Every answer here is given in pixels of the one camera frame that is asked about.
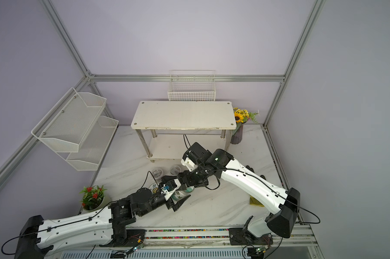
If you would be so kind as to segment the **strawberry lid seed container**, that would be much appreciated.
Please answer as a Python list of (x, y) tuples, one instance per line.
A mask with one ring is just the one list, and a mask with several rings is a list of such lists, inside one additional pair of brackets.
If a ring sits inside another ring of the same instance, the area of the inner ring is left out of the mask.
[(174, 192), (174, 194), (172, 195), (172, 199), (174, 201), (179, 201), (179, 200), (182, 200), (184, 199), (185, 197), (189, 197), (191, 195), (191, 193), (193, 192), (194, 188), (193, 187), (188, 187), (184, 190), (177, 190)]

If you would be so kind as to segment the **sunflower lid seed container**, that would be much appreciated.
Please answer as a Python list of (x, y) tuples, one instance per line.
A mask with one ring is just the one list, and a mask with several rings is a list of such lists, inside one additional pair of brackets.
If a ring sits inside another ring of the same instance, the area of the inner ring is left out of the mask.
[(159, 185), (157, 183), (153, 183), (149, 186), (149, 190), (152, 194), (157, 194), (159, 191)]

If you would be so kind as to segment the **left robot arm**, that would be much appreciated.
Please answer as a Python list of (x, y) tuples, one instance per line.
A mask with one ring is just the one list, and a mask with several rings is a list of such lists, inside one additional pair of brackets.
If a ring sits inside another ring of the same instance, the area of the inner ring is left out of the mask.
[(176, 191), (188, 187), (181, 176), (162, 177), (156, 193), (140, 188), (126, 198), (112, 201), (94, 212), (59, 220), (30, 217), (17, 237), (16, 259), (43, 259), (47, 254), (87, 245), (120, 247), (131, 236), (126, 227), (162, 205), (177, 211), (182, 202), (174, 202)]

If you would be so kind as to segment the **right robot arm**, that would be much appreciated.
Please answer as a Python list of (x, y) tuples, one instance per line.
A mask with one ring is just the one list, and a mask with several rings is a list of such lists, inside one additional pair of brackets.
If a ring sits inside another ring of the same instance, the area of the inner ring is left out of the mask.
[(190, 187), (205, 187), (208, 177), (227, 181), (258, 200), (268, 210), (261, 217), (250, 217), (246, 232), (255, 238), (273, 232), (282, 238), (290, 238), (299, 214), (301, 194), (298, 190), (278, 187), (256, 175), (242, 165), (233, 155), (217, 149), (187, 150), (181, 160), (188, 171), (181, 176), (181, 183)]

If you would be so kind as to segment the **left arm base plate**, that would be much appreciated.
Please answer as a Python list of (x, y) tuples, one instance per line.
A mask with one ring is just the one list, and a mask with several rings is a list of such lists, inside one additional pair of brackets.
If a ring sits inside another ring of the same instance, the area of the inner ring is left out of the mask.
[(112, 240), (106, 245), (100, 245), (100, 247), (137, 247), (143, 244), (145, 234), (145, 229), (126, 229), (120, 234), (113, 234)]

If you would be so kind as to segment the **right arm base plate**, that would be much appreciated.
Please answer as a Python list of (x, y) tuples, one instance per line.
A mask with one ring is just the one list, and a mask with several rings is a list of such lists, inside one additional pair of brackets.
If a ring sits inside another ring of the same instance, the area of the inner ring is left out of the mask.
[(271, 234), (265, 234), (261, 237), (255, 237), (248, 231), (242, 228), (229, 228), (229, 240), (232, 246), (241, 245), (273, 245), (273, 237)]

